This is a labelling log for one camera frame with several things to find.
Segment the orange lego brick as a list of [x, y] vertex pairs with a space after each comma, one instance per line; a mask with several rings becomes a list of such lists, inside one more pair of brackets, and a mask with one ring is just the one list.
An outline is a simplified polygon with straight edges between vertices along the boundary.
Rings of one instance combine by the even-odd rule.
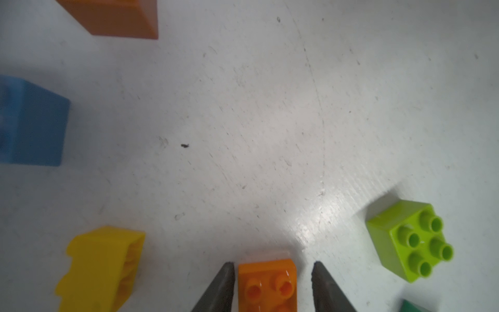
[[291, 259], [238, 266], [238, 306], [247, 311], [297, 312], [297, 270]]

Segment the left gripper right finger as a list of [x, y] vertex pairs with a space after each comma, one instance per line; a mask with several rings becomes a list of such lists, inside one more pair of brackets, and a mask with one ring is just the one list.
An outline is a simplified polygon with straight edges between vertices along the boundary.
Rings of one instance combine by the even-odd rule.
[[357, 311], [322, 262], [314, 263], [311, 281], [315, 311]]

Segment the brown lego brick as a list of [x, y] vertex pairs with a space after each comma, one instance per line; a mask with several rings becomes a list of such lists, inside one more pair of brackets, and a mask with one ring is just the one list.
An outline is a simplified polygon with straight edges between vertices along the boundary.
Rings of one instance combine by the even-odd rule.
[[156, 0], [58, 0], [91, 35], [157, 40]]

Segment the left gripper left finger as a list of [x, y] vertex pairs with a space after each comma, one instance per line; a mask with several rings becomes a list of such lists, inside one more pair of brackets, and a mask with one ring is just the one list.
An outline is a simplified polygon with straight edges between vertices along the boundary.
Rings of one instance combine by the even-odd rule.
[[235, 264], [226, 262], [218, 271], [192, 312], [231, 312], [235, 287]]

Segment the yellow lego brick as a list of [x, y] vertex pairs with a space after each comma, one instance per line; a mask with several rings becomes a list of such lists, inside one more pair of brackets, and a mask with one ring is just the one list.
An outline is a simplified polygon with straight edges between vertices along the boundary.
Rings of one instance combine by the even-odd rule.
[[131, 296], [146, 233], [103, 226], [76, 236], [68, 273], [55, 293], [59, 311], [118, 311]]

